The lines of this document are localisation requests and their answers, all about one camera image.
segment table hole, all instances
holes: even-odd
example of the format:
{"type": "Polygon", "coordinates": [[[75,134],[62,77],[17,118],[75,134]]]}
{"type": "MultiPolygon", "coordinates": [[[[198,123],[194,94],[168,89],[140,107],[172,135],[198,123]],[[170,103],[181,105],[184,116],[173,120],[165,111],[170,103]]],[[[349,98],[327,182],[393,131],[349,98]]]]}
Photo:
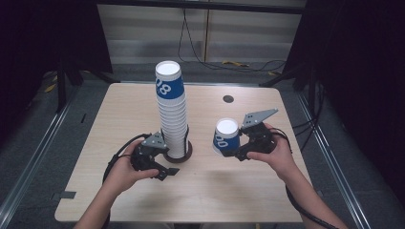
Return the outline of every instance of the table hole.
{"type": "Polygon", "coordinates": [[[234,99],[231,95],[225,95],[223,100],[225,103],[232,103],[234,99]]]}

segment white wall panel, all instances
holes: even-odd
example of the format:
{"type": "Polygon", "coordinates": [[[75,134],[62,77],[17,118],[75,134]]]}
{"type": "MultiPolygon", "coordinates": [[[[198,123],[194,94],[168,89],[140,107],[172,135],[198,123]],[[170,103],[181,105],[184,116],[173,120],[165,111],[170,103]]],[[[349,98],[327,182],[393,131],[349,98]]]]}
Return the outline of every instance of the white wall panel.
{"type": "MultiPolygon", "coordinates": [[[[218,2],[291,7],[304,7],[306,3],[305,0],[218,2]]],[[[181,9],[99,5],[98,11],[113,64],[179,60],[181,9]]],[[[204,59],[206,44],[206,61],[286,59],[300,17],[279,13],[186,10],[194,48],[198,57],[204,59]]],[[[195,60],[186,31],[182,40],[181,57],[195,60]]]]}

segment light wood surface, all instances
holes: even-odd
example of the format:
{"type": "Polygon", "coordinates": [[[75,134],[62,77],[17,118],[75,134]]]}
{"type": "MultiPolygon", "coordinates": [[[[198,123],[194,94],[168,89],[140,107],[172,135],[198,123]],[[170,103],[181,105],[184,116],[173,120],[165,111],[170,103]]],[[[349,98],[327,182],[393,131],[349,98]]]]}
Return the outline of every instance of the light wood surface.
{"type": "MultiPolygon", "coordinates": [[[[214,153],[212,139],[220,118],[239,122],[246,113],[278,108],[265,122],[285,131],[293,156],[309,178],[279,92],[275,89],[185,85],[189,140],[193,155],[181,164],[163,156],[156,161],[180,168],[165,181],[144,179],[121,194],[111,221],[156,222],[286,222],[301,221],[290,205],[284,183],[260,161],[240,162],[214,153]],[[234,97],[225,103],[225,95],[234,97]]],[[[112,155],[130,138],[160,129],[154,84],[113,84],[100,107],[66,191],[74,199],[61,199],[55,213],[60,221],[77,221],[101,186],[112,155]]],[[[241,143],[247,142],[242,137],[241,143]]]]}

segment blue and white cup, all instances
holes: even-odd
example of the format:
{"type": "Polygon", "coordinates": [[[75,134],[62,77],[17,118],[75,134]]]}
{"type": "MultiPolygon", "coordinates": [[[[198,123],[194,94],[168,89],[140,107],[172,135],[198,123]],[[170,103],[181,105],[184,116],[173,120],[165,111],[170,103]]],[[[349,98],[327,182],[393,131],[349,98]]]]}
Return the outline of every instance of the blue and white cup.
{"type": "Polygon", "coordinates": [[[237,150],[241,146],[238,122],[232,118],[222,118],[217,122],[212,147],[221,156],[237,150]]]}
{"type": "Polygon", "coordinates": [[[167,60],[156,66],[156,95],[162,106],[176,106],[184,102],[184,84],[178,63],[167,60]]]}

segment dark floor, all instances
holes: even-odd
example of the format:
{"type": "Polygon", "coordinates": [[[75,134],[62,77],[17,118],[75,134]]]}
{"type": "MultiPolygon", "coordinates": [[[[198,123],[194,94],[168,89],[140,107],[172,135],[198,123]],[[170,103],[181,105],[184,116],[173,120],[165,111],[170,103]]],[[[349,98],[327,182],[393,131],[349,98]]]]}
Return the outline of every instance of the dark floor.
{"type": "MultiPolygon", "coordinates": [[[[252,67],[259,68],[262,65],[252,64],[252,67]]],[[[275,66],[275,64],[268,65],[269,68],[275,66]]],[[[155,80],[154,68],[155,64],[116,65],[114,66],[115,74],[110,76],[125,81],[153,82],[155,80]]],[[[269,76],[267,72],[214,71],[199,63],[181,63],[181,69],[185,83],[237,83],[252,86],[266,82],[273,77],[269,76]]],[[[11,211],[14,214],[8,228],[73,227],[72,223],[57,222],[54,219],[53,214],[58,201],[52,200],[51,197],[54,193],[64,191],[109,86],[89,73],[83,73],[83,75],[84,84],[77,89],[77,94],[50,147],[45,152],[43,160],[38,162],[37,169],[33,171],[33,179],[30,180],[28,189],[23,193],[23,198],[17,205],[15,213],[11,211]]],[[[51,82],[44,81],[44,87],[49,83],[51,82]]],[[[307,120],[298,94],[292,89],[292,83],[293,80],[285,80],[278,83],[275,88],[281,93],[291,125],[296,126],[307,120]]],[[[74,90],[74,87],[68,87],[68,92],[74,90]]],[[[23,173],[43,135],[47,132],[55,116],[56,107],[57,91],[44,93],[41,89],[30,108],[19,117],[19,126],[15,128],[7,143],[1,146],[0,199],[2,203],[7,199],[16,180],[23,173]]],[[[370,228],[405,228],[403,208],[381,175],[358,150],[350,135],[344,131],[327,99],[319,124],[364,211],[370,228]]],[[[305,127],[294,130],[297,134],[304,129],[305,127]]],[[[304,144],[308,136],[309,131],[297,136],[300,146],[304,144]]],[[[353,219],[347,202],[342,197],[330,172],[330,167],[313,136],[309,139],[302,154],[315,189],[339,217],[351,228],[357,228],[356,220],[353,219]]],[[[111,228],[121,228],[121,225],[112,223],[111,228]]],[[[261,228],[303,228],[303,224],[262,223],[261,228]]]]}

